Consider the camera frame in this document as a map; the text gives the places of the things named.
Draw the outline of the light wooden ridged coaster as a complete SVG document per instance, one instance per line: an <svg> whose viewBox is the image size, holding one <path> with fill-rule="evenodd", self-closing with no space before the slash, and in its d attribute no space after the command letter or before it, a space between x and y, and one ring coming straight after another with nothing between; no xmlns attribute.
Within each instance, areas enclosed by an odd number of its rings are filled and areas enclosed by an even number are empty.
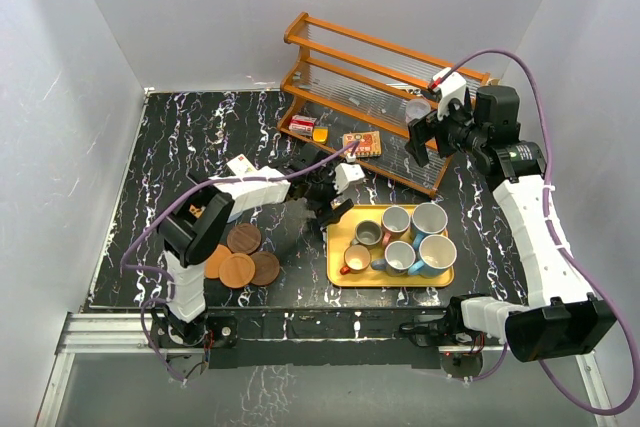
<svg viewBox="0 0 640 427"><path fill-rule="evenodd" d="M219 267L219 279L229 288L239 289L254 278L256 267L253 259L243 253L233 253Z"/></svg>

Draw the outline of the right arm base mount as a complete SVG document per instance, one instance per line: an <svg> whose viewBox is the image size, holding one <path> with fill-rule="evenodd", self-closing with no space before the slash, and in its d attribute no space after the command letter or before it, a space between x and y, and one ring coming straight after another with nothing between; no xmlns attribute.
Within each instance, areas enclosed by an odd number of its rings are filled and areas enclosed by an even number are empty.
<svg viewBox="0 0 640 427"><path fill-rule="evenodd" d="M402 323L398 332L416 345L427 345L429 341L456 344L468 340L468 353L478 354L487 340L506 346L506 319L512 307L513 304L481 294L452 297L440 317L415 318Z"/></svg>

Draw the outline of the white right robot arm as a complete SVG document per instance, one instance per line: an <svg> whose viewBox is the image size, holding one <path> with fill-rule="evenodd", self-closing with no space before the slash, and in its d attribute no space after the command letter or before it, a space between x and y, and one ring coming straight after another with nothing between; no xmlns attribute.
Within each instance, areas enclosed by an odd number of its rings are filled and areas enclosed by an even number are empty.
<svg viewBox="0 0 640 427"><path fill-rule="evenodd" d="M520 140L520 98L512 87L488 85L474 95L467 89L452 99L446 115L425 100L407 102L407 152L425 166L426 144L441 157L469 154L485 177L516 243L528 287L525 306L469 294L453 298L442 319L424 332L466 344L484 333L508 344L521 362L584 355L614 325L611 308L598 299L584 277L562 256L567 248L551 235L555 216L551 188L544 182L546 161L534 142Z"/></svg>

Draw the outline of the dark walnut coaster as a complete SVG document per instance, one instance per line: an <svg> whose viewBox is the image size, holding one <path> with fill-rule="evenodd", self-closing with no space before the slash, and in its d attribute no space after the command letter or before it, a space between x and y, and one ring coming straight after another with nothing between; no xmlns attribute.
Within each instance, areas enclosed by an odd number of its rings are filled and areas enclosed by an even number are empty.
<svg viewBox="0 0 640 427"><path fill-rule="evenodd" d="M227 247L232 253L251 255L260 248L262 234L256 226L250 223L241 223L229 231L226 241Z"/></svg>
<svg viewBox="0 0 640 427"><path fill-rule="evenodd" d="M280 263L274 254L258 251L253 253L250 258L255 265L255 274L251 280L253 285L267 286L277 279L280 272Z"/></svg>

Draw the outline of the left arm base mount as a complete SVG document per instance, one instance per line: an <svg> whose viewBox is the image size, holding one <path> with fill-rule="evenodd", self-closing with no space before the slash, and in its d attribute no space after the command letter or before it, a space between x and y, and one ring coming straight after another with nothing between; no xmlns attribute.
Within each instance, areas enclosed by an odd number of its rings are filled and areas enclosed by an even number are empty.
<svg viewBox="0 0 640 427"><path fill-rule="evenodd" d="M219 353L230 353L238 342L238 322L231 316L204 312L187 323L167 307L154 307L151 319L151 339L161 351L196 350L208 369L219 367Z"/></svg>

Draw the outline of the plain orange wooden coaster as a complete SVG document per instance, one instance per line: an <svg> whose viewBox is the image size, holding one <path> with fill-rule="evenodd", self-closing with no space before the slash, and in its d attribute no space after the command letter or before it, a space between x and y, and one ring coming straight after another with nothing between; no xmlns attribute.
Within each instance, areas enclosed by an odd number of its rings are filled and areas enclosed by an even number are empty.
<svg viewBox="0 0 640 427"><path fill-rule="evenodd" d="M219 244L205 263L204 275L206 279L218 279L222 263L232 255L229 248Z"/></svg>

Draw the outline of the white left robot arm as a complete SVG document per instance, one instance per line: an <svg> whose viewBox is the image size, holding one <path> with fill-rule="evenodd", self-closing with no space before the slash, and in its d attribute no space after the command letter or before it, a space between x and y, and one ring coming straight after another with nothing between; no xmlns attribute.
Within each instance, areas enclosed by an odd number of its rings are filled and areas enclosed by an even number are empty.
<svg viewBox="0 0 640 427"><path fill-rule="evenodd" d="M248 210L303 200L312 218L325 228L354 207L342 195L364 180L350 149L340 157L313 145L304 146L292 159L260 169L246 167L238 156L229 169L229 177L193 180L194 187L156 226L169 275L169 300L163 313L174 337L186 346L197 345L205 337L205 263L230 221Z"/></svg>

